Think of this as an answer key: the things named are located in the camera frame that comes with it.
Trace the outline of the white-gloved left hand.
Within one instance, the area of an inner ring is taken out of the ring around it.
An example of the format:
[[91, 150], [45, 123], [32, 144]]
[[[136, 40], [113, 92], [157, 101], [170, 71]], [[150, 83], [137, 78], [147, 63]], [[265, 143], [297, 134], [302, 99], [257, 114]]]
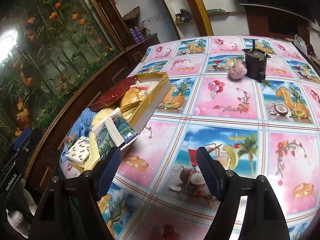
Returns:
[[[37, 205], [34, 202], [34, 199], [31, 196], [30, 192], [25, 189], [25, 180], [23, 178], [20, 181], [20, 189], [22, 190], [23, 199], [27, 203], [27, 207], [28, 207], [27, 210], [29, 210], [31, 214], [34, 216], [37, 210]], [[28, 239], [30, 224], [24, 220], [23, 214], [17, 210], [15, 211], [6, 210], [6, 212], [7, 212], [7, 219], [10, 226], [15, 231], [17, 231], [21, 236]]]

